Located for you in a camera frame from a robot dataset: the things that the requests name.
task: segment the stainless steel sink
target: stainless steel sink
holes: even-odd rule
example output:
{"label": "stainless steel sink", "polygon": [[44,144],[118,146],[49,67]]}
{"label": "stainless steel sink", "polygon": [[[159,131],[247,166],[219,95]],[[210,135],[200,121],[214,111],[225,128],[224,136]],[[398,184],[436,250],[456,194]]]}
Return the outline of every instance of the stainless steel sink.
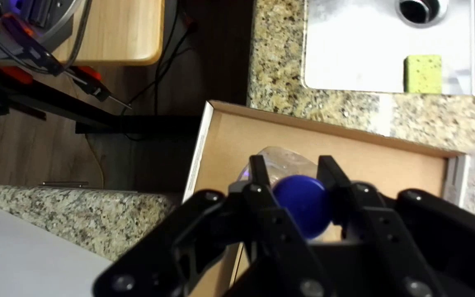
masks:
{"label": "stainless steel sink", "polygon": [[303,83],[403,92],[403,59],[441,57],[441,92],[475,93],[475,0],[306,0]]}

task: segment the cardboard box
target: cardboard box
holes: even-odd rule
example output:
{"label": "cardboard box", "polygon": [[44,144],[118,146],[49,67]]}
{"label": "cardboard box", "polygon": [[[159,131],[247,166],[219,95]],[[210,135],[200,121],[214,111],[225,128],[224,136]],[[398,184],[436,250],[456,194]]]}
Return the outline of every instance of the cardboard box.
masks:
{"label": "cardboard box", "polygon": [[[332,154],[351,179],[369,181],[387,196],[395,196],[403,187],[443,194],[443,187],[453,187],[451,182],[458,179],[454,171],[446,171],[448,159],[461,154],[337,125],[207,102],[184,199],[200,187],[227,192],[248,156],[266,144],[283,146],[311,161],[318,161],[318,154]],[[327,227],[321,239],[337,239],[337,229]],[[237,247],[230,248],[202,276],[192,295],[220,295],[243,268],[245,258],[240,255]]]}

